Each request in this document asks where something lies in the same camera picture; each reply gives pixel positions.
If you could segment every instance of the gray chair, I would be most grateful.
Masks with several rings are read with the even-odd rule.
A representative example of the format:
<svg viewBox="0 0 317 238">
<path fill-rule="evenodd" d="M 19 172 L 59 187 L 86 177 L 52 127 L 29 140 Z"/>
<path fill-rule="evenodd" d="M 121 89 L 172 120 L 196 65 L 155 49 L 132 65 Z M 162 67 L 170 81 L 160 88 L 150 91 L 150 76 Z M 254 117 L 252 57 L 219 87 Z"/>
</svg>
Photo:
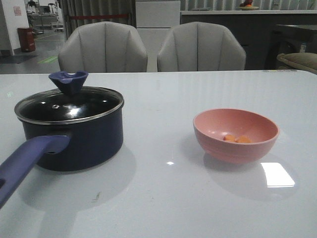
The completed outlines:
<svg viewBox="0 0 317 238">
<path fill-rule="evenodd" d="M 67 72 L 146 72 L 148 56 L 133 26 L 104 21 L 76 28 L 58 62 Z"/>
<path fill-rule="evenodd" d="M 228 28 L 191 22 L 170 28 L 158 52 L 158 71 L 244 70 L 245 61 Z"/>
</svg>

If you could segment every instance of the pot handle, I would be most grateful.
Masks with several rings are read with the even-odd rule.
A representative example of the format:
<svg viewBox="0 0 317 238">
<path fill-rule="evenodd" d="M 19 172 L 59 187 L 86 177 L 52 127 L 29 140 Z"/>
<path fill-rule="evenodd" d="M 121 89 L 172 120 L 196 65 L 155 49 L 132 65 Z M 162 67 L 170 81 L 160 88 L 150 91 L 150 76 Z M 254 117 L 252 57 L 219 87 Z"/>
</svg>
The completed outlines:
<svg viewBox="0 0 317 238">
<path fill-rule="evenodd" d="M 59 153 L 68 146 L 67 135 L 43 135 L 24 142 L 0 165 L 0 209 L 45 153 Z"/>
</svg>

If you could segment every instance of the navy blue saucepan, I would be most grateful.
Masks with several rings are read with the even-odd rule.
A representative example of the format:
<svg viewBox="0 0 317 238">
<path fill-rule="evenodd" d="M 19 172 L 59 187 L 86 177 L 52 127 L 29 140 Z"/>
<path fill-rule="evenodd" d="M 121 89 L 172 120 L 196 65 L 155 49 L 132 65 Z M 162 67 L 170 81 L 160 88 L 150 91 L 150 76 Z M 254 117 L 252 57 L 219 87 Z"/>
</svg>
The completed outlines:
<svg viewBox="0 0 317 238">
<path fill-rule="evenodd" d="M 49 78 L 58 89 L 34 94 L 14 108 L 27 141 L 0 165 L 0 208 L 38 164 L 53 171 L 98 165 L 123 143 L 123 96 L 83 86 L 88 73 L 65 71 Z"/>
</svg>

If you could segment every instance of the floor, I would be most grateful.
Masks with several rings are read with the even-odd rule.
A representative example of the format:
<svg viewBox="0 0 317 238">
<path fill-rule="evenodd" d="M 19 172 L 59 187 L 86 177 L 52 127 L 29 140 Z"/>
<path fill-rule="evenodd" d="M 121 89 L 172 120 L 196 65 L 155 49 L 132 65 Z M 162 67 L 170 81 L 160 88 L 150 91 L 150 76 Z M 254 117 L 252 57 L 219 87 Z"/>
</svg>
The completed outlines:
<svg viewBox="0 0 317 238">
<path fill-rule="evenodd" d="M 35 51 L 21 52 L 16 55 L 35 55 L 22 63 L 0 64 L 0 74 L 16 73 L 52 73 L 60 71 L 57 55 L 65 42 L 64 32 L 44 29 L 43 34 L 35 37 Z"/>
</svg>

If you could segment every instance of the pink bowl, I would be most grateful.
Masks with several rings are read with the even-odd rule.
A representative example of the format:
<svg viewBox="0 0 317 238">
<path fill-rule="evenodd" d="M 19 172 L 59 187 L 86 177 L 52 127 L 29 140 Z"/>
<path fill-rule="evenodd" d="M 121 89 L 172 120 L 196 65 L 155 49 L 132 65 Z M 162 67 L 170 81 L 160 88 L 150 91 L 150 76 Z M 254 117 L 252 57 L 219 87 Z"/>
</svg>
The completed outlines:
<svg viewBox="0 0 317 238">
<path fill-rule="evenodd" d="M 274 145 L 278 126 L 259 114 L 238 109 L 212 109 L 194 118 L 196 138 L 211 156 L 234 164 L 262 158 Z M 251 143 L 224 141 L 225 135 L 245 135 Z"/>
</svg>

